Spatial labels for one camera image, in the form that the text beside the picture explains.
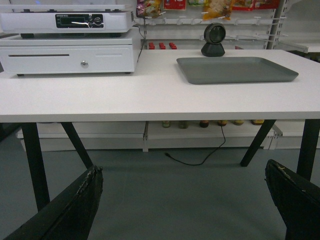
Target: drawer lock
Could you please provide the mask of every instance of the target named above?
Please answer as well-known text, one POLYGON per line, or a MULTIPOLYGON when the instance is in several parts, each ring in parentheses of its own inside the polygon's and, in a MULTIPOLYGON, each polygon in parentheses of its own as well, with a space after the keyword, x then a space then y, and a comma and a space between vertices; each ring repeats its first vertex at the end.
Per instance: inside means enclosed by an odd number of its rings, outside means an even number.
POLYGON ((81 64, 81 67, 83 67, 84 69, 89 67, 89 63, 87 61, 82 61, 80 64, 81 64))

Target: bottle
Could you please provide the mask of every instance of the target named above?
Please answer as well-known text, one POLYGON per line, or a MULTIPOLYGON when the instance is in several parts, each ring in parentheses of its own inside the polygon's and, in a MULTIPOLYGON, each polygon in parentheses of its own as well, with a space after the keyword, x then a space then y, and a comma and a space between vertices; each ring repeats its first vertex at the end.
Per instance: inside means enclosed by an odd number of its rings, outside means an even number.
POLYGON ((162 127, 164 128, 170 128, 171 122, 170 121, 162 121, 162 127))
POLYGON ((225 125, 227 125, 228 120, 218 120, 218 125, 224 127, 225 125))
POLYGON ((240 126, 240 125, 244 124, 244 121, 243 120, 234 120, 233 124, 240 126))
POLYGON ((255 119, 255 120, 251 120, 253 125, 262 125, 264 123, 265 120, 263 119, 255 119))
POLYGON ((201 128, 207 128, 209 126, 209 120, 201 120, 199 125, 201 128))
POLYGON ((188 121, 179 121, 178 126, 180 129, 187 129, 189 127, 188 121))

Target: digital display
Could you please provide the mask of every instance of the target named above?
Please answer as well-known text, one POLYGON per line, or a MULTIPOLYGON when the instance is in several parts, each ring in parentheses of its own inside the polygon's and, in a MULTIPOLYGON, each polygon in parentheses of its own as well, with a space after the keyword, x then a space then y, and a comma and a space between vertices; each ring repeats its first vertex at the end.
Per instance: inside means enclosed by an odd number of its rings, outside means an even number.
POLYGON ((103 28, 104 17, 102 14, 56 14, 55 23, 58 29, 92 29, 103 28))
POLYGON ((86 19, 84 17, 61 17, 60 24, 62 26, 77 25, 77 23, 85 23, 86 19))

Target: black table leg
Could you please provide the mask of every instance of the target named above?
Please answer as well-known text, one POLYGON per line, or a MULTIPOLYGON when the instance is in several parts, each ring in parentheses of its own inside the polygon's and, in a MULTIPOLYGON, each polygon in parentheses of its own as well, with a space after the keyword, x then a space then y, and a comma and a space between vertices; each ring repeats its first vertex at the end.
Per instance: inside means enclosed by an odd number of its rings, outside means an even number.
POLYGON ((92 163, 83 143, 81 142, 81 139, 78 136, 77 131, 76 131, 74 125, 72 124, 72 122, 61 122, 61 125, 64 128, 69 139, 71 140, 75 150, 79 154, 85 167, 87 169, 90 168, 93 165, 93 163, 92 163))
POLYGON ((25 151, 28 158, 34 196, 38 211, 50 202, 49 190, 41 152, 37 124, 21 124, 25 151))
POLYGON ((306 119, 304 121, 303 136, 296 173, 308 181, 311 179, 319 138, 319 130, 320 119, 306 119))
POLYGON ((250 147, 246 151, 240 165, 242 167, 247 167, 260 148, 262 142, 265 140, 267 134, 270 132, 270 129, 275 124, 276 120, 264 120, 263 124, 261 125, 259 131, 257 132, 256 136, 254 137, 250 147))

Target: button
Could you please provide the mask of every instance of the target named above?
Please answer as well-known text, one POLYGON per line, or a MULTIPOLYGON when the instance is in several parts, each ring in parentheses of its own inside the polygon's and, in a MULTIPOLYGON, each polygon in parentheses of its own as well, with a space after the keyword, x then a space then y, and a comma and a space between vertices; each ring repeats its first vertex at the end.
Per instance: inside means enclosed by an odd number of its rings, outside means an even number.
POLYGON ((94 19, 94 21, 95 21, 97 24, 99 24, 99 23, 101 23, 101 18, 100 18, 100 17, 96 17, 96 18, 94 19))

